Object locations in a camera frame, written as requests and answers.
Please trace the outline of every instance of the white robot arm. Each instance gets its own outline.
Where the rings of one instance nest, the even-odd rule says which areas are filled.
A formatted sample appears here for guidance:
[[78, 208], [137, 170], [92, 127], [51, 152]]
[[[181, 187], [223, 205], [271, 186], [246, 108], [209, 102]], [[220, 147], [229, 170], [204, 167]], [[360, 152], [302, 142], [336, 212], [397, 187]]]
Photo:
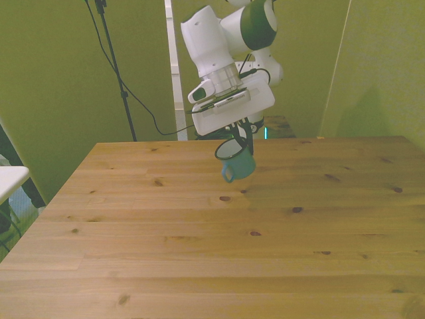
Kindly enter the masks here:
[[[201, 79], [188, 96], [200, 135], [245, 118], [262, 118], [262, 111], [275, 102], [270, 86], [283, 78], [282, 67], [268, 48], [277, 32], [273, 1], [227, 1], [239, 10], [219, 19], [206, 6], [181, 23], [187, 50]], [[247, 51], [254, 62], [234, 61], [233, 56]]]

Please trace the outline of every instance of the black wire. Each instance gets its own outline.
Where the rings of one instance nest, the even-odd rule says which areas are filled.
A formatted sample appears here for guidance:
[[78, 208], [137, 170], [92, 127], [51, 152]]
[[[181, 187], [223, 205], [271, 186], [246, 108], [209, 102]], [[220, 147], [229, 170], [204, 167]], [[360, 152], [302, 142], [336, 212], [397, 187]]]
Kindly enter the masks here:
[[270, 72], [268, 72], [265, 68], [257, 68], [257, 70], [265, 71], [268, 75], [268, 82], [270, 83], [270, 81], [272, 80], [272, 77], [270, 76]]
[[242, 72], [242, 69], [244, 68], [244, 65], [245, 65], [246, 61], [248, 61], [250, 58], [251, 58], [251, 54], [250, 54], [250, 53], [248, 53], [248, 54], [246, 55], [246, 57], [245, 57], [244, 62], [242, 63], [242, 66], [241, 66], [241, 67], [240, 67], [240, 69], [239, 69], [239, 74]]
[[[104, 46], [102, 44], [102, 40], [100, 38], [100, 33], [99, 33], [99, 30], [98, 30], [98, 26], [96, 24], [96, 20], [94, 19], [92, 9], [90, 8], [90, 5], [88, 4], [88, 0], [85, 0], [85, 2], [87, 4], [87, 8], [88, 8], [88, 10], [90, 12], [90, 15], [92, 16], [94, 28], [96, 30], [96, 34], [98, 35], [98, 39], [99, 39], [99, 43], [100, 43], [100, 48], [102, 48], [102, 51], [103, 51], [104, 55], [106, 56], [106, 59], [108, 60], [110, 66], [112, 67], [112, 70], [114, 70], [114, 72], [117, 73], [116, 70], [115, 70], [115, 68], [114, 68], [114, 66], [113, 66], [113, 64], [112, 64], [112, 62], [111, 62], [111, 60], [109, 59], [109, 56], [106, 54], [106, 51], [105, 51]], [[124, 83], [124, 81], [122, 79], [121, 79], [121, 82], [124, 85], [124, 87], [128, 90], [128, 92], [149, 112], [149, 114], [151, 114], [151, 116], [153, 118], [153, 123], [155, 124], [155, 127], [156, 127], [158, 133], [160, 133], [161, 135], [166, 136], [166, 135], [177, 134], [177, 133], [179, 133], [179, 132], [181, 132], [183, 130], [186, 130], [187, 128], [191, 128], [192, 126], [195, 126], [195, 125], [189, 125], [189, 126], [187, 126], [185, 128], [182, 128], [181, 130], [178, 130], [178, 131], [173, 132], [173, 133], [163, 133], [163, 132], [161, 132], [161, 130], [158, 128], [157, 120], [156, 120], [155, 116], [153, 115], [153, 113], [150, 111], [150, 109], [147, 108], [146, 105], [141, 100], [139, 100], [136, 95], [133, 94], [133, 92], [128, 88], [128, 86]]]

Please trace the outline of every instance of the olive green wall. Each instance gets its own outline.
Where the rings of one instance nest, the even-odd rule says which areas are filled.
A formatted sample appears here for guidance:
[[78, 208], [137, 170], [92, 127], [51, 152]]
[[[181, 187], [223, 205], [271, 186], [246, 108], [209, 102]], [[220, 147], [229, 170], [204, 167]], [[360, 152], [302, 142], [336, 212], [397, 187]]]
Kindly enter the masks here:
[[[123, 80], [175, 130], [173, 93], [160, 0], [107, 0], [106, 20]], [[93, 0], [90, 5], [106, 50]], [[138, 140], [175, 140], [155, 131], [129, 98]], [[117, 78], [101, 52], [83, 0], [2, 1], [0, 121], [46, 201], [96, 142], [131, 141]]]
[[[199, 79], [183, 42], [180, 22], [203, 5], [210, 5], [219, 18], [237, 10], [224, 0], [173, 0], [186, 110], [192, 108], [187, 94], [199, 84]], [[316, 136], [319, 131], [348, 5], [349, 0], [274, 2], [278, 34], [272, 44], [272, 54], [284, 68], [284, 81], [273, 88], [276, 104], [267, 109], [265, 115], [286, 116], [297, 137]], [[187, 123], [192, 123], [190, 116]]]
[[425, 150], [423, 0], [352, 0], [320, 134], [403, 135]]

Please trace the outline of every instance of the wooden table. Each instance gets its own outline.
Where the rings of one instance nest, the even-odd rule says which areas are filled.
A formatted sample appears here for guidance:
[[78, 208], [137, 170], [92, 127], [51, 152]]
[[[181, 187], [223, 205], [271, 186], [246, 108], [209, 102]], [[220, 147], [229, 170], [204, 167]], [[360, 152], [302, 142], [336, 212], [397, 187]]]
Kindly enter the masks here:
[[0, 318], [425, 318], [425, 155], [402, 137], [98, 144], [0, 264]]

